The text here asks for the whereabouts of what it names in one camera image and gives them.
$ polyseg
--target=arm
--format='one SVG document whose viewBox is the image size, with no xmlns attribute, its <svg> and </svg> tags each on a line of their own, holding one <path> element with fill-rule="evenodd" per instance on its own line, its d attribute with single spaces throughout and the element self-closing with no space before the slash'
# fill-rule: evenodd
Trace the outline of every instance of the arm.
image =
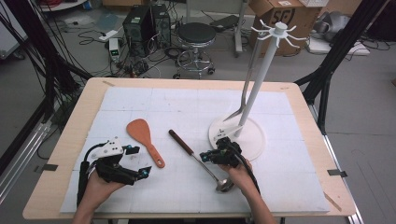
<svg viewBox="0 0 396 224">
<path fill-rule="evenodd" d="M 95 209 L 110 197 L 111 193 L 120 189 L 124 184 L 117 182 L 107 183 L 93 171 L 81 203 L 73 217 L 73 224 L 90 224 Z"/>
<path fill-rule="evenodd" d="M 235 185 L 241 189 L 242 194 L 247 198 L 247 202 L 250 206 L 251 213 L 253 215 L 256 224 L 275 224 L 275 220 L 267 204 L 262 199 L 262 196 L 257 191 L 253 180 L 248 175 L 248 171 L 245 166 L 239 164 L 237 167 L 232 166 L 219 166 L 222 170 L 230 175 L 231 180 Z"/>
</svg>

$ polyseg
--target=human hand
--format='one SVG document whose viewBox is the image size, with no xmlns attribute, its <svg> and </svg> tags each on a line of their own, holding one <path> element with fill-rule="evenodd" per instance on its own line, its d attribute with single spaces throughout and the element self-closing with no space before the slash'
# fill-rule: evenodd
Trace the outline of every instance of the human hand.
<svg viewBox="0 0 396 224">
<path fill-rule="evenodd" d="M 117 182 L 107 183 L 99 177 L 96 171 L 93 171 L 88 180 L 84 196 L 73 218 L 73 224 L 89 224 L 96 208 L 107 200 L 114 191 L 123 186 L 125 185 Z"/>
<path fill-rule="evenodd" d="M 251 163 L 248 160 L 245 161 L 251 170 L 252 169 Z M 219 167 L 223 171 L 229 174 L 233 183 L 238 188 L 240 188 L 242 192 L 247 192 L 247 190 L 253 190 L 256 188 L 253 183 L 253 180 L 248 174 L 246 167 L 242 163 L 239 163 L 235 168 L 229 165 L 222 165 L 222 164 L 219 164 Z"/>
<path fill-rule="evenodd" d="M 123 186 L 125 185 L 118 182 L 107 183 L 104 179 L 99 177 L 96 170 L 94 170 L 88 180 L 87 188 L 85 189 L 81 203 L 84 203 L 85 206 L 88 205 L 90 208 L 96 209 L 100 204 L 107 200 L 114 191 L 122 188 Z"/>
</svg>

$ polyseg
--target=chair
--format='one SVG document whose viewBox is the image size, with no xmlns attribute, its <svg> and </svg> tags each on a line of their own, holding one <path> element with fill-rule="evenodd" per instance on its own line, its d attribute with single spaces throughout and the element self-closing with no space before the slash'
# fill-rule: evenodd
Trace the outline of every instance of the chair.
<svg viewBox="0 0 396 224">
<path fill-rule="evenodd" d="M 210 46 L 215 42 L 216 31 L 211 26 L 200 22 L 184 24 L 177 30 L 177 39 L 183 47 L 188 48 L 177 57 L 177 66 L 179 68 L 190 72 L 197 72 L 200 79 L 202 72 L 206 69 L 209 75 L 215 72 L 212 59 L 209 54 L 202 50 L 202 48 Z M 173 78 L 180 78 L 179 69 Z"/>
</svg>

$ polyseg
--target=table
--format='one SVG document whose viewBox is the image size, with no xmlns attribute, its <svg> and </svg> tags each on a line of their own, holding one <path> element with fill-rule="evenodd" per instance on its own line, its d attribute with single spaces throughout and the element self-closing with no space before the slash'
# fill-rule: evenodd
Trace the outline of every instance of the table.
<svg viewBox="0 0 396 224">
<path fill-rule="evenodd" d="M 23 216 L 27 219 L 71 218 L 72 214 L 61 214 L 60 207 L 67 191 L 72 168 L 85 143 L 86 133 L 102 103 L 108 87 L 170 88 L 193 90 L 242 90 L 241 81 L 173 80 L 173 79 L 129 79 L 92 78 L 81 94 L 50 159 L 49 164 L 59 165 L 55 172 L 44 171 L 35 190 L 26 204 Z M 353 200 L 338 175 L 329 175 L 336 169 L 326 148 L 323 136 L 304 101 L 300 89 L 293 83 L 265 82 L 262 91 L 284 92 L 300 127 L 311 160 L 317 170 L 318 179 L 329 201 L 330 212 L 321 216 L 352 216 L 356 213 Z M 294 214 L 276 214 L 292 217 Z M 248 214 L 232 214 L 227 217 L 246 217 Z M 150 218 L 150 217 L 225 217 L 224 214 L 95 214 L 95 218 Z"/>
</svg>

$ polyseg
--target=spatula handle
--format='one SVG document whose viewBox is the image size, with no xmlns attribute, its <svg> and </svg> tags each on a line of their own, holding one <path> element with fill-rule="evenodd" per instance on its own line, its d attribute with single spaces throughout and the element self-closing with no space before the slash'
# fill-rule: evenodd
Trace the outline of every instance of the spatula handle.
<svg viewBox="0 0 396 224">
<path fill-rule="evenodd" d="M 154 160 L 155 164 L 159 168 L 163 168 L 165 166 L 165 161 L 161 157 L 160 153 L 158 153 L 157 148 L 154 145 L 146 146 L 149 155 Z"/>
</svg>

